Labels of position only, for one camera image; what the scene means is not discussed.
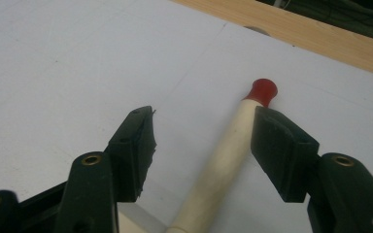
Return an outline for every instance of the red rubber cap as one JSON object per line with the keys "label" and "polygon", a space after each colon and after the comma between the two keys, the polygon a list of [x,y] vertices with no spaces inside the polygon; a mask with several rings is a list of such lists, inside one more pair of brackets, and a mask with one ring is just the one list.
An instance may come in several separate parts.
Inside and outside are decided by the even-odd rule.
{"label": "red rubber cap", "polygon": [[244,99],[252,99],[259,102],[263,107],[268,107],[269,102],[278,94],[277,86],[267,79],[256,80],[253,89]]}

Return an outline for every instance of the white surface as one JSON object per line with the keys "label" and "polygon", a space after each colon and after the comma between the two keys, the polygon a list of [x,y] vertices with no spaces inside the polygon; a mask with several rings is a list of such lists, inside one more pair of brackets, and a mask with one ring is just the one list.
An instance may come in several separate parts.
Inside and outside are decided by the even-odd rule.
{"label": "white surface", "polygon": [[[24,200],[65,181],[152,105],[158,146],[138,205],[168,225],[259,78],[320,154],[373,174],[373,74],[164,0],[0,1],[0,189]],[[283,203],[249,155],[212,232],[311,229],[306,205]]]}

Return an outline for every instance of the wooden surface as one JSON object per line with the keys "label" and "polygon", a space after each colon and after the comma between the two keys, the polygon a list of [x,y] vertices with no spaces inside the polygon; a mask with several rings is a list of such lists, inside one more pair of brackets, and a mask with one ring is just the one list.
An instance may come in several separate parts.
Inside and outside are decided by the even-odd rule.
{"label": "wooden surface", "polygon": [[228,21],[373,72],[373,39],[254,0],[174,0]]}

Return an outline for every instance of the red tip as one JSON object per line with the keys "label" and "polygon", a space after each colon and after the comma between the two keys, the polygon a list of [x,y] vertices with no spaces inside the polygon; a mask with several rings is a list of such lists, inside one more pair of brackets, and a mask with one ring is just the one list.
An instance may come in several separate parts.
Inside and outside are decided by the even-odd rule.
{"label": "red tip", "polygon": [[244,99],[251,99],[259,102],[263,107],[268,107],[269,102],[278,94],[277,86],[267,79],[256,80],[253,89]]}

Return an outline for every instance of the wooden handle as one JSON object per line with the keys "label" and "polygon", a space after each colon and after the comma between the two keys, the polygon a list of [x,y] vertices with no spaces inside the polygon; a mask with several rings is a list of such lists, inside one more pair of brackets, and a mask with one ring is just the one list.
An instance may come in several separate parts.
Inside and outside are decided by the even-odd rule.
{"label": "wooden handle", "polygon": [[206,167],[166,233],[208,232],[220,203],[250,149],[256,106],[268,106],[277,94],[269,80],[257,80],[224,132]]}

